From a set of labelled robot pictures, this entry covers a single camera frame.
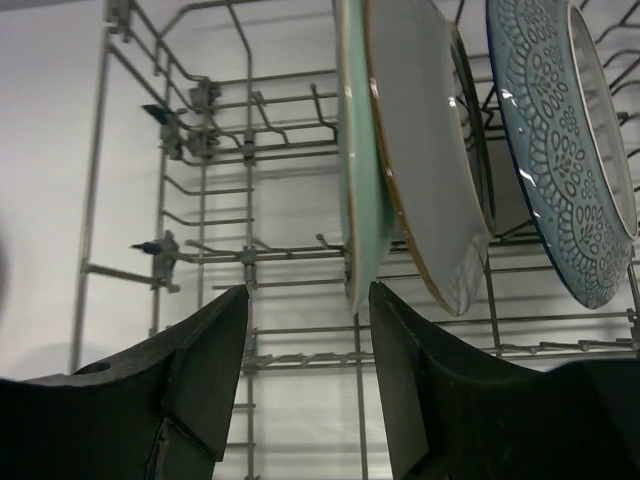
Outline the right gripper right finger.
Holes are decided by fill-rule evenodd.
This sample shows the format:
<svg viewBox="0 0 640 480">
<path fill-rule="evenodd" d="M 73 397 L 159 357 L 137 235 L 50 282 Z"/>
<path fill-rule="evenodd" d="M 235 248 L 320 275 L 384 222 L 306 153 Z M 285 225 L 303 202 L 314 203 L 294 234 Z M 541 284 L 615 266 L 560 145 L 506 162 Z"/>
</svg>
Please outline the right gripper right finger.
<svg viewBox="0 0 640 480">
<path fill-rule="evenodd" d="M 369 290 L 376 374 L 397 479 L 635 479 L 639 364 L 547 372 L 491 356 Z"/>
</svg>

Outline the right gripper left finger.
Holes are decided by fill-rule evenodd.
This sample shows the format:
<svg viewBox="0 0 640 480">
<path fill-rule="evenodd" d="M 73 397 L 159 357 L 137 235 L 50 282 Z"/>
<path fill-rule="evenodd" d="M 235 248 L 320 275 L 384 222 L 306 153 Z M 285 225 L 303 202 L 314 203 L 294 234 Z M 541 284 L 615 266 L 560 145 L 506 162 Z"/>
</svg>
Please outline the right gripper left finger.
<svg viewBox="0 0 640 480">
<path fill-rule="evenodd" d="M 209 479 L 225 453 L 248 323 L 227 290 L 69 374 L 1 383 L 5 479 Z"/>
</svg>

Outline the green plate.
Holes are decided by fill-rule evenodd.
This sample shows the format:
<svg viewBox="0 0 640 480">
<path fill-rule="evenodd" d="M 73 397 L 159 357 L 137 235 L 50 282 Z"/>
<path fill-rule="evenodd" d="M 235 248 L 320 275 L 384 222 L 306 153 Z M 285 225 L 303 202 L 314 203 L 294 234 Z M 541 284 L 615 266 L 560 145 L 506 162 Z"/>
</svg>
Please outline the green plate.
<svg viewBox="0 0 640 480">
<path fill-rule="evenodd" d="M 355 314 L 391 248 L 395 211 L 378 158 L 363 3 L 338 1 L 335 14 L 341 228 L 346 294 Z"/>
</svg>

